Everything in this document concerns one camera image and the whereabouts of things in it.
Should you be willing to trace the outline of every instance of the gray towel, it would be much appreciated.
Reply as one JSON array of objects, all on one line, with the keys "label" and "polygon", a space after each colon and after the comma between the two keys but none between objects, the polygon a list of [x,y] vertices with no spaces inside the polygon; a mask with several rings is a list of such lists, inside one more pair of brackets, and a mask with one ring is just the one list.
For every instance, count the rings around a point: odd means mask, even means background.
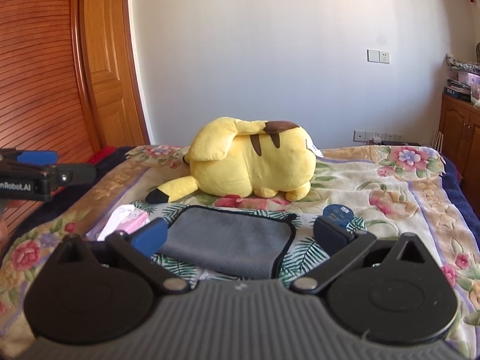
[{"label": "gray towel", "polygon": [[277,278],[295,237],[292,218],[189,206],[170,226],[159,253],[227,275]]}]

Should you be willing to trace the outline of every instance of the plush toy tag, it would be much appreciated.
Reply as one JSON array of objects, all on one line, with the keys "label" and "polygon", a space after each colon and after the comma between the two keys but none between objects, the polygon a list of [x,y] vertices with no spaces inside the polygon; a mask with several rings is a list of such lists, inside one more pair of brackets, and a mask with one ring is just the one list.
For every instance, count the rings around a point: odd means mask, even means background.
[{"label": "plush toy tag", "polygon": [[318,150],[310,137],[307,138],[307,149],[310,149],[317,157],[323,158],[323,154]]}]

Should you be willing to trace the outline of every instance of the wooden door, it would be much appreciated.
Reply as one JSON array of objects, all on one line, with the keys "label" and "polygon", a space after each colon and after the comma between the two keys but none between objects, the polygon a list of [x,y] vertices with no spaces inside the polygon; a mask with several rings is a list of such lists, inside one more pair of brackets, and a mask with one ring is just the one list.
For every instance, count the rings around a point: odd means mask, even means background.
[{"label": "wooden door", "polygon": [[469,156],[466,161],[462,190],[477,215],[480,215],[480,115],[470,113]]},{"label": "wooden door", "polygon": [[116,147],[142,145],[147,140],[131,82],[123,13],[122,0],[83,0],[96,125],[102,144]]},{"label": "wooden door", "polygon": [[443,98],[439,126],[439,130],[443,133],[442,154],[455,164],[461,174],[463,174],[466,163],[464,153],[467,145],[464,137],[467,132],[469,116],[469,109],[462,107],[454,99]]}]

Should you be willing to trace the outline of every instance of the gray ribbed grip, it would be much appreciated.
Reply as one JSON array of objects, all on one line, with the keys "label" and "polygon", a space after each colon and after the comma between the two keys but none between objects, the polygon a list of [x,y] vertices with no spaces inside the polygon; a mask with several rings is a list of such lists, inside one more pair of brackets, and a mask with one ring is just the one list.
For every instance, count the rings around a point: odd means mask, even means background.
[{"label": "gray ribbed grip", "polygon": [[339,327],[318,298],[277,280],[202,282],[164,298],[121,339],[67,346],[40,338],[19,360],[461,360],[445,342],[390,347]]}]

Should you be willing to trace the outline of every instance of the pikachu plush toy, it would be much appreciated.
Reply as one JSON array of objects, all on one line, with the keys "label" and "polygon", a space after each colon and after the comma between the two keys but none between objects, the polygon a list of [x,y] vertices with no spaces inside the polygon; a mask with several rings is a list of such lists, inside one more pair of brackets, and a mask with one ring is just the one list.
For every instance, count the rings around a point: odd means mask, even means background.
[{"label": "pikachu plush toy", "polygon": [[322,154],[308,133],[292,122],[220,117],[200,130],[184,156],[191,174],[160,185],[146,201],[174,202],[202,190],[243,198],[282,191],[294,202],[310,190],[316,156]]}]

